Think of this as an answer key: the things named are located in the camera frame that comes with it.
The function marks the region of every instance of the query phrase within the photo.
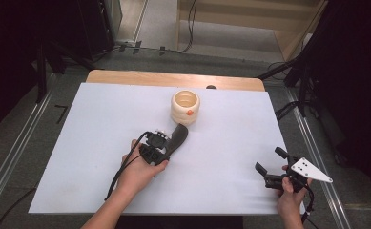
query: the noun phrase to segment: gray floor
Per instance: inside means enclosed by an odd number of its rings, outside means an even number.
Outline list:
[[[270,63],[266,62],[196,54],[166,53],[159,56],[158,52],[153,51],[140,51],[138,54],[132,54],[131,50],[107,54],[96,63],[98,68],[108,70],[245,77],[255,77],[264,73],[269,65]],[[62,111],[54,106],[70,106],[79,84],[86,80],[87,74],[88,72],[82,67],[71,66],[68,67],[65,74],[58,76],[49,104],[0,196],[0,218],[11,205],[40,180],[64,121],[63,119],[60,124],[56,124]],[[264,83],[273,102],[274,110],[281,108],[288,102],[286,90],[279,81],[270,78]],[[1,123],[0,166],[31,113],[35,96],[36,90],[33,89]],[[320,123],[310,115],[308,121],[352,228],[371,228],[371,184],[368,177],[354,168],[338,166],[334,162],[333,149]],[[284,117],[279,123],[279,127],[288,151],[295,156],[310,158],[293,113]],[[338,228],[319,182],[314,182],[312,187],[316,194],[315,212],[309,219],[319,228]],[[6,217],[1,228],[79,228],[89,218],[88,215],[30,215],[28,209],[32,198],[33,195],[30,195],[20,202]],[[308,222],[305,223],[305,227],[314,228]],[[244,217],[244,228],[282,228],[282,226],[278,216],[246,216]]]

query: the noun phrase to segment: white board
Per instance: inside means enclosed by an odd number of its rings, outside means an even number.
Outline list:
[[[146,131],[174,130],[170,101],[180,90],[81,84],[29,212],[94,213],[131,140]],[[278,196],[255,170],[259,162],[280,175],[287,163],[274,152],[285,146],[268,93],[190,90],[201,101],[197,121],[166,170],[125,214],[275,214]]]

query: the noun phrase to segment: table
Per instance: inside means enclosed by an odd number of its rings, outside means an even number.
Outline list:
[[[166,171],[124,214],[276,214],[278,196],[264,187],[254,166],[259,161],[269,173],[282,173],[286,161],[274,150],[285,146],[260,80],[120,71],[92,71],[80,86],[30,213],[95,212],[130,141],[153,127],[173,130],[169,96],[190,85],[201,99],[198,120],[189,126],[188,138]],[[204,89],[207,85],[219,90]],[[212,106],[215,100],[220,104]],[[234,106],[241,109],[231,111]]]
[[[176,43],[180,20],[188,20],[194,0],[178,0]],[[275,31],[285,61],[313,32],[326,0],[197,0],[195,21]]]

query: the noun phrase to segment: metal floor strip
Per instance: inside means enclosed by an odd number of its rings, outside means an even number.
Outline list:
[[[49,103],[49,100],[52,96],[53,88],[57,83],[58,78],[59,77],[55,73],[52,73],[48,77],[48,93],[42,99],[41,103],[38,103],[34,106],[30,117],[22,128],[22,131],[20,132],[18,138],[16,138],[14,144],[12,145],[12,148],[10,149],[9,154],[7,155],[0,168],[0,195],[9,180],[13,169],[18,163],[19,157],[24,152],[25,146],[27,145],[31,134],[34,131],[36,124],[38,123],[40,117],[46,109],[46,106]]]
[[[286,88],[289,100],[298,101],[297,96],[290,89]],[[325,174],[328,174],[327,169],[322,160],[321,154],[319,153],[319,148],[317,147],[316,141],[310,131],[309,125],[306,118],[303,118],[299,112],[298,108],[294,109],[296,120],[298,121],[301,133],[303,134],[304,141],[306,142],[310,157],[312,158],[312,163],[322,170]],[[334,216],[334,220],[338,228],[340,229],[350,229],[351,225],[349,223],[348,217],[346,216],[345,210],[340,201],[340,197],[333,183],[321,182],[322,190],[324,191],[325,197],[327,198],[328,205],[330,206],[331,212]]]

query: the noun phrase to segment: person's left hand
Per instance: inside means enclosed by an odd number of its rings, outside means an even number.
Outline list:
[[[132,140],[131,149],[135,143],[136,140]],[[164,160],[156,166],[148,164],[143,157],[140,156],[138,151],[139,147],[140,144],[135,147],[134,152],[128,160],[128,163],[134,158],[138,158],[135,159],[128,167],[126,167],[126,169],[120,175],[116,186],[116,189],[124,190],[125,192],[133,195],[136,195],[144,187],[146,187],[155,175],[165,170],[165,167],[168,164],[168,160]],[[128,155],[124,155],[122,157],[122,163],[127,156]]]

